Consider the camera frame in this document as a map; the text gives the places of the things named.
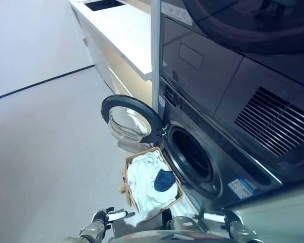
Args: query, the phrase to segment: white wall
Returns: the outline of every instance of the white wall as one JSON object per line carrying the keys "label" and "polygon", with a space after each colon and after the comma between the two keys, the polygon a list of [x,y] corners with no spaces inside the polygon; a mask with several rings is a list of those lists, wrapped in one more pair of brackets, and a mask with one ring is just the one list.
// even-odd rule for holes
{"label": "white wall", "polygon": [[0,1],[0,95],[89,65],[68,0]]}
{"label": "white wall", "polygon": [[266,243],[304,243],[304,186],[235,210]]}

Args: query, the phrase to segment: dark gray appliance panel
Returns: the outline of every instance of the dark gray appliance panel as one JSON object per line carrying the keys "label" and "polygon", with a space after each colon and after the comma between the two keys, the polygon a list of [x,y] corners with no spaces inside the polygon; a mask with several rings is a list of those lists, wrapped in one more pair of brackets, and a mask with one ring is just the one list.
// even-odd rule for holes
{"label": "dark gray appliance panel", "polygon": [[242,56],[164,19],[161,75],[180,93],[215,112]]}
{"label": "dark gray appliance panel", "polygon": [[[261,99],[258,95],[264,96],[264,103],[258,103],[257,97]],[[270,120],[270,112],[274,115],[275,111],[271,109],[269,103],[266,103],[266,99],[273,103],[275,100],[281,101],[281,113],[277,112],[276,117],[272,116],[272,120]],[[285,176],[291,180],[296,180],[296,178],[292,178],[291,174],[297,175],[298,179],[304,177],[304,137],[294,138],[290,136],[290,138],[287,135],[290,135],[288,130],[292,130],[292,126],[301,130],[304,128],[304,123],[298,122],[297,117],[294,120],[295,125],[287,121],[290,113],[291,115],[295,114],[293,109],[304,114],[304,87],[244,58],[216,111],[216,117],[230,128],[235,141],[265,164],[269,170],[278,173],[281,178]],[[256,114],[264,116],[268,123],[266,124],[266,121],[258,118]],[[286,127],[282,131],[287,134],[286,136],[283,133],[279,135],[275,133],[275,131],[280,130],[280,125]],[[263,135],[262,138],[257,135],[252,136],[249,132],[250,129],[251,132],[254,132],[259,127],[258,134]]]}

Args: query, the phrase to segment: laundry basket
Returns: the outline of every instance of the laundry basket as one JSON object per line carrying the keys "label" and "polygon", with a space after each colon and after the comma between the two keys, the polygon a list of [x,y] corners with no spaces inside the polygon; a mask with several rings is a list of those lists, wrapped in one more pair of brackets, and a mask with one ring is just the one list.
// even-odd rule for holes
{"label": "laundry basket", "polygon": [[[129,156],[129,157],[127,157],[127,158],[125,159],[125,169],[124,169],[124,174],[123,174],[123,177],[122,177],[122,180],[123,180],[123,182],[124,182],[124,185],[123,185],[123,187],[122,187],[122,188],[123,188],[122,191],[125,192],[125,194],[126,194],[126,198],[127,198],[128,205],[129,205],[129,206],[134,206],[134,208],[137,210],[137,212],[139,212],[139,209],[138,209],[138,207],[137,207],[137,204],[136,204],[136,202],[135,202],[135,200],[134,200],[134,197],[133,197],[133,195],[132,195],[131,189],[130,189],[130,187],[129,187],[129,185],[128,185],[128,181],[127,181],[127,169],[128,169],[128,166],[132,163],[132,161],[133,161],[133,159],[134,159],[135,157],[140,156],[140,155],[144,155],[144,154],[146,154],[146,153],[148,153],[148,152],[154,152],[154,151],[156,151],[156,150],[158,150],[158,151],[160,152],[160,155],[161,155],[161,157],[162,157],[164,163],[167,165],[167,167],[169,168],[169,170],[172,171],[171,167],[169,166],[168,162],[167,162],[166,159],[164,158],[164,156],[163,156],[163,154],[162,154],[162,152],[161,152],[161,150],[160,150],[159,147],[150,148],[150,149],[145,150],[145,151],[143,151],[143,152],[140,152],[140,153],[137,153],[137,154],[133,154],[133,155],[131,155],[131,156]],[[150,220],[150,219],[156,217],[157,215],[159,215],[160,213],[162,213],[164,210],[170,208],[172,205],[174,205],[176,202],[178,202],[178,201],[183,197],[183,190],[182,190],[182,187],[181,187],[180,180],[178,179],[177,176],[176,176],[176,183],[177,183],[177,186],[178,186],[178,193],[177,193],[177,195],[176,195],[176,200],[173,201],[173,202],[172,202],[169,206],[167,206],[166,208],[163,208],[163,209],[161,209],[160,211],[158,211],[156,214],[153,214],[153,215],[149,216],[148,218],[146,218],[145,221]]]}

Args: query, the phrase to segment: ventilation grille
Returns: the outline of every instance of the ventilation grille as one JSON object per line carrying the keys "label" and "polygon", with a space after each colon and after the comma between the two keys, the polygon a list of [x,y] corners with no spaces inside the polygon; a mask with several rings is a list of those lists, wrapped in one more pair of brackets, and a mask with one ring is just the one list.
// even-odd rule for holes
{"label": "ventilation grille", "polygon": [[304,142],[304,112],[262,87],[234,123],[277,157]]}

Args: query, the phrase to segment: washer door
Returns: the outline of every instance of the washer door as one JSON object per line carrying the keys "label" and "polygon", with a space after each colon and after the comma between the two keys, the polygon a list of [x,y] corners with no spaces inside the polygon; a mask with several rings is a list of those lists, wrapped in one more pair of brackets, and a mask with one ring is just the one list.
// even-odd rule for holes
{"label": "washer door", "polygon": [[183,0],[213,41],[237,52],[304,52],[304,0]]}
{"label": "washer door", "polygon": [[154,143],[162,137],[162,120],[142,101],[126,95],[111,95],[101,105],[101,115],[111,134],[129,143]]}

